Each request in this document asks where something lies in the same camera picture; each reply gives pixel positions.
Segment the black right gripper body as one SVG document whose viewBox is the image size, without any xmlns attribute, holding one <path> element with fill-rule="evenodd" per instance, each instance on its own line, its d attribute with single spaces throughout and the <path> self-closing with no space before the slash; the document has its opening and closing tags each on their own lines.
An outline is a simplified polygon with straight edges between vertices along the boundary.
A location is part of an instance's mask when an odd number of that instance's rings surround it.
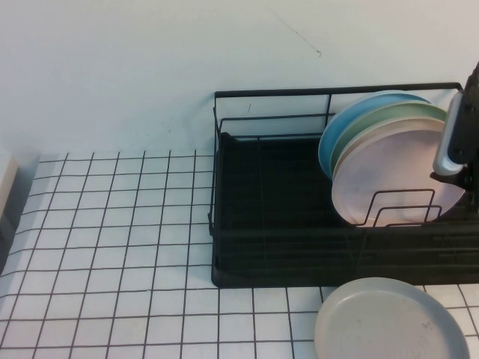
<svg viewBox="0 0 479 359">
<path fill-rule="evenodd" d="M 463 93 L 463 116 L 465 117 L 466 163 L 471 162 L 478 151 L 478 65 L 468 77 Z"/>
</svg>

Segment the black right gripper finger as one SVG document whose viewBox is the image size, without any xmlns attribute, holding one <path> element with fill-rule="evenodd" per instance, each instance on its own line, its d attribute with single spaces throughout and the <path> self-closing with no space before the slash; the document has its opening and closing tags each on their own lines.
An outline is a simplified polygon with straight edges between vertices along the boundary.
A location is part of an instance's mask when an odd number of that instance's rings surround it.
<svg viewBox="0 0 479 359">
<path fill-rule="evenodd" d="M 450 176 L 442 176 L 435 172 L 430 174 L 430 178 L 446 183 L 455 185 L 468 192 L 472 197 L 470 204 L 472 206 L 478 206 L 478 166 L 475 164 L 469 164 L 464 167 L 458 174 Z"/>
</svg>

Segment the silver-edged right gripper finger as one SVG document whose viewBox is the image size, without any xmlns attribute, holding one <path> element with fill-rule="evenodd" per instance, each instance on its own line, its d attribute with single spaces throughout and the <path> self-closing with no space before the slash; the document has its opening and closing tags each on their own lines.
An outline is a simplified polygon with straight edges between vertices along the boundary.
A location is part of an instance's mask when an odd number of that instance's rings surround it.
<svg viewBox="0 0 479 359">
<path fill-rule="evenodd" d="M 471 103 L 464 91 L 456 93 L 448 108 L 433 170 L 438 175 L 458 174 L 471 161 Z"/>
</svg>

